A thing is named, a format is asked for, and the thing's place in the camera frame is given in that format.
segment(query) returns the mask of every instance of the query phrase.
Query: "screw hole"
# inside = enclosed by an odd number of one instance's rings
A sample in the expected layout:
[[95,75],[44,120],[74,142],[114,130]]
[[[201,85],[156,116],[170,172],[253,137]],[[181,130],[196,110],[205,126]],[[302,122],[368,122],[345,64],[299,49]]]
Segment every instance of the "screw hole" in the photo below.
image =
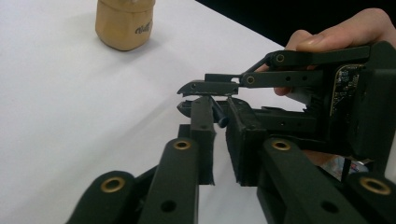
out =
[[374,178],[362,177],[361,185],[376,194],[389,195],[391,193],[390,187],[387,184]]
[[104,193],[113,193],[122,189],[124,185],[125,180],[121,177],[111,177],[102,183],[101,190]]
[[287,142],[283,142],[283,141],[274,141],[272,143],[272,146],[278,150],[289,150],[290,149],[290,145]]
[[174,148],[179,150],[188,149],[190,146],[190,143],[187,141],[177,141],[174,143]]
[[285,56],[283,54],[279,54],[279,55],[276,56],[276,60],[279,63],[282,63],[283,61],[285,61]]
[[330,212],[330,213],[338,213],[338,207],[337,206],[335,206],[333,203],[330,203],[330,202],[322,202],[321,203],[321,207],[324,209],[324,210],[326,210],[327,212]]
[[253,84],[254,83],[254,77],[248,77],[247,78],[247,83],[248,84]]

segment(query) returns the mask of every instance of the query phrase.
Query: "fingernail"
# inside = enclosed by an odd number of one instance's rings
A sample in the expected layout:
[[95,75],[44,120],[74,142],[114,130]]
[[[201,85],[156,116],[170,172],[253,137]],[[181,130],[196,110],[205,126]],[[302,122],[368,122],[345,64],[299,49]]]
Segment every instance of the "fingernail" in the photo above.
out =
[[274,92],[278,96],[284,96],[284,95],[288,94],[289,92],[291,92],[291,88],[288,88],[288,87],[276,87],[276,88],[274,88]]
[[308,37],[305,41],[301,42],[300,44],[316,45],[320,41],[322,41],[323,38],[324,38],[323,35],[312,35],[312,36]]

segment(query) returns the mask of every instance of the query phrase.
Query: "black plastic part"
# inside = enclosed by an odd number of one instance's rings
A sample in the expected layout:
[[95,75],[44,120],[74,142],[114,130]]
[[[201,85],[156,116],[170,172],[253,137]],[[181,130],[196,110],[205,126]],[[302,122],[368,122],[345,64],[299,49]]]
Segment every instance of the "black plastic part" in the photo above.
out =
[[205,74],[205,82],[233,82],[234,78],[241,78],[242,75],[229,74]]
[[177,138],[166,144],[138,224],[196,224],[198,144]]
[[271,52],[268,65],[272,67],[307,66],[330,63],[349,63],[370,57],[370,46],[338,49],[320,53],[279,50]]
[[79,200],[67,224],[115,224],[132,221],[139,205],[134,177],[113,171],[97,177]]
[[211,96],[210,96],[210,100],[212,102],[214,122],[216,122],[220,128],[227,127],[228,123],[230,122],[230,119],[224,113],[223,109],[221,108],[221,105],[219,105],[219,103],[215,101]]
[[251,73],[251,72],[255,72],[258,68],[260,68],[262,65],[266,64],[269,62],[269,60],[271,59],[272,54],[268,53],[266,54],[261,60],[259,60],[258,62],[256,62],[255,64],[253,64],[251,67],[249,67],[249,69],[245,72],[245,73]]
[[352,160],[344,159],[343,171],[341,173],[341,182],[343,183],[346,181],[347,176],[349,175],[351,164],[352,164]]
[[234,95],[238,94],[239,84],[235,82],[209,82],[195,80],[187,83],[178,90],[177,94],[189,95]]
[[347,139],[354,154],[375,161],[384,174],[396,130],[396,50],[387,42],[372,46],[361,71]]
[[370,223],[396,224],[396,185],[383,175],[349,175],[344,194]]
[[203,96],[192,102],[190,138],[200,148],[199,183],[214,185],[213,178],[213,144],[216,132],[213,127],[213,105],[210,96]]
[[261,161],[258,150],[267,131],[245,101],[229,98],[226,141],[236,181],[241,186],[257,186]]
[[286,111],[279,108],[265,107],[253,109],[257,118],[267,130],[314,133],[317,130],[317,119],[305,112]]
[[267,139],[261,159],[258,196],[270,224],[367,223],[291,141]]
[[190,124],[180,124],[178,126],[177,137],[190,137]]
[[[225,115],[226,110],[228,109],[228,104],[226,101],[216,101],[217,105],[220,107],[221,113],[224,113]],[[177,110],[187,118],[191,118],[191,105],[192,101],[183,101],[180,104],[177,105]]]
[[144,199],[148,195],[149,186],[151,185],[155,172],[157,172],[157,166],[154,166],[134,179],[134,182],[136,183],[134,193],[140,200]]
[[309,87],[323,84],[323,72],[311,71],[276,71],[245,73],[241,85],[246,88],[270,87]]

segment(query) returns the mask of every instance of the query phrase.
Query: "human finger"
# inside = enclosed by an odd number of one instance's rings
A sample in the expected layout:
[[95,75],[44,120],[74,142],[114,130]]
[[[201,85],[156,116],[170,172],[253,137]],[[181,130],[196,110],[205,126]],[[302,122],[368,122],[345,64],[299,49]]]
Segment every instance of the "human finger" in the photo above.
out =
[[322,52],[388,41],[396,47],[396,30],[380,8],[367,8],[350,19],[312,35],[295,46],[298,51]]
[[321,166],[337,157],[337,155],[311,150],[303,150],[303,153],[316,166]]
[[[289,39],[288,44],[286,45],[285,49],[288,50],[296,50],[296,47],[298,44],[304,40],[306,40],[308,37],[312,36],[309,32],[305,30],[298,30],[294,32]],[[288,94],[291,91],[291,88],[289,87],[276,87],[274,88],[274,92],[276,95],[283,96]]]

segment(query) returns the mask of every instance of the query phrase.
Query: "brass ring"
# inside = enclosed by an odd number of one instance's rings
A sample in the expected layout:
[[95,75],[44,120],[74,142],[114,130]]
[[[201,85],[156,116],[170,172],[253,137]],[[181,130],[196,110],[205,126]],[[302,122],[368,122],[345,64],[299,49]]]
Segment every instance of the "brass ring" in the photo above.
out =
[[290,149],[289,143],[281,140],[275,140],[272,142],[272,147],[278,150],[286,151]]
[[283,63],[283,61],[285,60],[285,55],[283,54],[276,55],[276,60],[280,63]]
[[176,141],[174,143],[174,148],[179,150],[189,149],[191,144],[187,141]]
[[105,180],[100,188],[104,193],[113,193],[122,189],[124,186],[125,180],[121,177],[116,176]]
[[255,81],[254,77],[248,77],[248,78],[247,78],[247,83],[248,83],[248,84],[253,84],[254,81]]
[[361,185],[376,194],[382,194],[382,195],[390,195],[391,190],[388,185],[386,185],[384,182],[371,178],[371,177],[361,177]]

